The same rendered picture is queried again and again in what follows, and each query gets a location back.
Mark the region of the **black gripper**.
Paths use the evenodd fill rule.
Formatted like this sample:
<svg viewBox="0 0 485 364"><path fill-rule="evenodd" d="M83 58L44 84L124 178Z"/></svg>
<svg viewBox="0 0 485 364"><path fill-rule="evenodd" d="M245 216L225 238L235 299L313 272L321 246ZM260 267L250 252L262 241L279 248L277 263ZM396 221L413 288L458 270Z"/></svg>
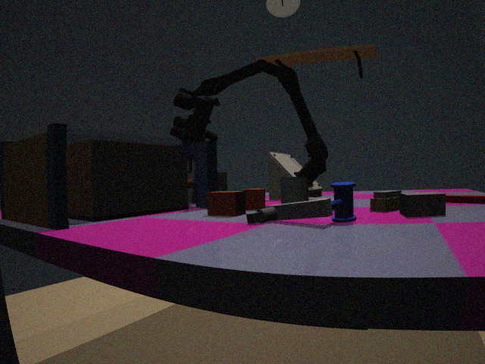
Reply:
<svg viewBox="0 0 485 364"><path fill-rule="evenodd" d="M205 130L207 124L211 123L209 118L194 112L193 115L190 115L189 117L191 119L187 130L182 127L172 127L170 135L173 135L180 140L193 140L199 142L205 141L205 138L208 138L212 142L217 142L217 134L210 130Z"/></svg>

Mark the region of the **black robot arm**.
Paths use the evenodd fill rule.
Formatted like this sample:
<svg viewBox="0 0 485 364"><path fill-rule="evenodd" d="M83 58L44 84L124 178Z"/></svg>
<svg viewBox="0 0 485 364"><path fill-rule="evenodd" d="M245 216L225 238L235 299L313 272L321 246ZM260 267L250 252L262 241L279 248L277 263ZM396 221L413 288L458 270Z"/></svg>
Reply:
<svg viewBox="0 0 485 364"><path fill-rule="evenodd" d="M313 187L312 182L321 173L327 171L326 159L328 150L325 142L318 134L305 100L302 97L296 72L291 67L280 67L262 59L257 60L255 63L241 67L231 73L204 80L195 91L180 88L180 91L174 97L174 106L187 110L195 108L194 113L209 118L213 106L220 106L221 104L217 98L211 99L206 96L217 95L231 84L254 74L259 74L262 71L277 77L293 101L307 136L308 141L305 142L305 148L308 150L308 157L310 158L311 156L311 160L300 171L294 172L294 174L297 177L308 176L308 187ZM202 99L197 96L205 96L205 98Z"/></svg>

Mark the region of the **red flat bar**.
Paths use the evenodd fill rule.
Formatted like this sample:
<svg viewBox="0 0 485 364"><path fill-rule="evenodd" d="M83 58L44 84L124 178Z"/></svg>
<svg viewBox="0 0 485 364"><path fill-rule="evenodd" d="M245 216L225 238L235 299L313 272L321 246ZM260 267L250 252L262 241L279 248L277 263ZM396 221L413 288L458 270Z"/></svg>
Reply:
<svg viewBox="0 0 485 364"><path fill-rule="evenodd" d="M473 195L446 195L446 203L479 203L485 204L485 195L473 196Z"/></svg>

